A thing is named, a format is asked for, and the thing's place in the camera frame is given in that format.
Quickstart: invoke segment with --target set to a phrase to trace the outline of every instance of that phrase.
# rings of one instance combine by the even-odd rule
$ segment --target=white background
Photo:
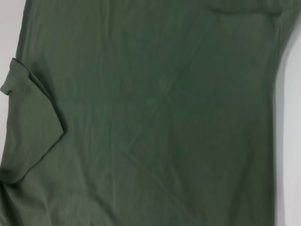
[[[0,85],[15,57],[25,0],[0,1]],[[301,17],[285,49],[275,92],[277,226],[301,226]],[[0,156],[8,97],[0,93]]]

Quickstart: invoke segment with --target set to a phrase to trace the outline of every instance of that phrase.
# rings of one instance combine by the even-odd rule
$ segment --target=t-shirt
[[[300,0],[27,0],[1,226],[273,226],[273,89]]]

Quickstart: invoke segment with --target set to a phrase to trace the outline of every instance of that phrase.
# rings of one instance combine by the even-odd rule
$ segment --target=green fabric
[[[273,87],[300,0],[27,0],[1,226],[273,226]]]

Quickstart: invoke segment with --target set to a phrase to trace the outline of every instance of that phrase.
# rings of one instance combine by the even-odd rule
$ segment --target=white surface
[[[15,57],[25,0],[0,1],[0,85]],[[277,226],[301,226],[301,17],[285,49],[276,82]],[[8,98],[0,94],[0,156]]]

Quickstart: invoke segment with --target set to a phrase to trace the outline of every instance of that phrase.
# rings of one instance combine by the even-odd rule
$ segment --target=green t-shirt
[[[273,226],[273,88],[300,0],[27,0],[1,226]]]

